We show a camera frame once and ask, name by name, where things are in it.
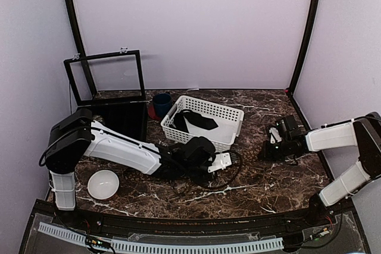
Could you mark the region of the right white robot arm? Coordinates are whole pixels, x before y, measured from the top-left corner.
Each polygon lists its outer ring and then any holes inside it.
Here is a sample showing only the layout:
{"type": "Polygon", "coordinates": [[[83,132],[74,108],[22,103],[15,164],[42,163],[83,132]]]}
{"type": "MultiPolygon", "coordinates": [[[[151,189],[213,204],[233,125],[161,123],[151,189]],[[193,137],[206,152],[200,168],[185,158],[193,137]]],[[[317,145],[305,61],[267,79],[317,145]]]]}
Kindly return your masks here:
{"type": "Polygon", "coordinates": [[[287,115],[267,127],[258,159],[281,162],[319,152],[331,160],[343,159],[344,165],[328,163],[334,180],[310,197],[304,212],[304,222],[310,227],[319,225],[342,199],[380,178],[380,114],[371,112],[310,131],[303,131],[295,117],[287,115]]]}

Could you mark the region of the brown floral patterned tie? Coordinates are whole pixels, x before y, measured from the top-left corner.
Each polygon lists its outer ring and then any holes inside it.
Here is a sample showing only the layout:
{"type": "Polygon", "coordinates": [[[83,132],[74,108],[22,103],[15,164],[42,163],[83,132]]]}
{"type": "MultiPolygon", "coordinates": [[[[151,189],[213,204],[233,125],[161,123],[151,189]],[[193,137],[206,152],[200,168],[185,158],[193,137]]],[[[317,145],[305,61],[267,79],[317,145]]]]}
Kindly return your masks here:
{"type": "Polygon", "coordinates": [[[230,155],[230,159],[232,160],[232,164],[236,164],[236,163],[239,164],[236,172],[224,184],[220,184],[218,186],[209,186],[210,182],[199,184],[197,181],[194,181],[194,180],[192,180],[192,178],[189,178],[189,177],[180,177],[180,178],[175,179],[175,180],[165,180],[165,181],[166,181],[166,183],[168,183],[171,186],[173,192],[178,196],[183,196],[183,195],[187,194],[187,192],[189,192],[189,190],[191,188],[191,184],[198,186],[204,190],[212,190],[212,191],[223,190],[223,189],[227,188],[228,186],[230,186],[230,184],[236,180],[236,177],[242,171],[243,159],[242,159],[242,156],[234,150],[225,151],[225,152],[221,153],[221,155],[230,155]]]}

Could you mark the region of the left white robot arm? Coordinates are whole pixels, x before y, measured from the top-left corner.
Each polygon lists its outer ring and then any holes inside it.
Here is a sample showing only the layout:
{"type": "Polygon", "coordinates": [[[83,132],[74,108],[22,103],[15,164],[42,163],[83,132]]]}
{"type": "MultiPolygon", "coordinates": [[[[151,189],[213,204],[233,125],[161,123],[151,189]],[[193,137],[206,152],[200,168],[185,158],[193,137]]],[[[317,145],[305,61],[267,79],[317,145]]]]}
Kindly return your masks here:
{"type": "Polygon", "coordinates": [[[86,108],[51,128],[48,147],[39,166],[47,167],[52,178],[55,205],[71,228],[84,223],[76,209],[75,168],[83,156],[124,165],[164,180],[188,177],[197,185],[209,179],[208,169],[216,159],[214,145],[205,137],[169,147],[141,142],[102,125],[86,108]]]}

